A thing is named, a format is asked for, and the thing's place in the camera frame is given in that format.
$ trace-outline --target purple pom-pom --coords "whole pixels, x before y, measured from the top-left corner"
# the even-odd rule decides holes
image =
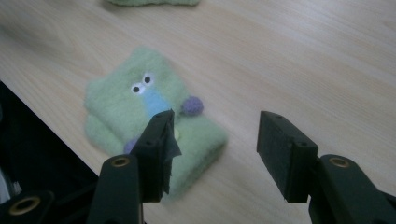
[[[196,96],[190,96],[181,107],[184,114],[189,116],[199,115],[204,111],[204,104]]]

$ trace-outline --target wooden table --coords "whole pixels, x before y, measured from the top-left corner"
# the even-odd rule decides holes
[[[98,174],[107,156],[83,132],[85,86],[134,48],[157,49],[230,140],[183,198],[146,204],[146,221],[309,223],[256,153],[260,111],[396,195],[395,11],[392,0],[2,1],[0,79]]]

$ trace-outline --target green plush toy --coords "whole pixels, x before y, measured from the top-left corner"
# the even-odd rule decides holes
[[[136,49],[86,92],[86,134],[109,156],[129,153],[152,116],[175,111],[175,138],[182,156],[173,159],[170,195],[176,196],[219,155],[226,133],[206,118],[202,101],[190,96],[182,80],[158,52]]]
[[[194,6],[199,3],[199,0],[107,0],[107,1],[125,7],[138,7],[148,4],[171,4],[171,5]]]

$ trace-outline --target cartoon eye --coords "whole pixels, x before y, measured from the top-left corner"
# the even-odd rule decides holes
[[[140,94],[142,94],[145,91],[145,89],[146,89],[146,87],[142,83],[139,82],[139,83],[136,83],[136,84],[132,85],[131,92],[133,94],[140,95]]]
[[[154,75],[152,73],[145,73],[143,76],[143,84],[146,86],[151,86],[154,83]]]

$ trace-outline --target blue fabric patch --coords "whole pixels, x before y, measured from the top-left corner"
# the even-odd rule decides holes
[[[160,112],[171,109],[170,104],[153,88],[146,89],[142,96],[146,106],[146,113],[150,118]]]

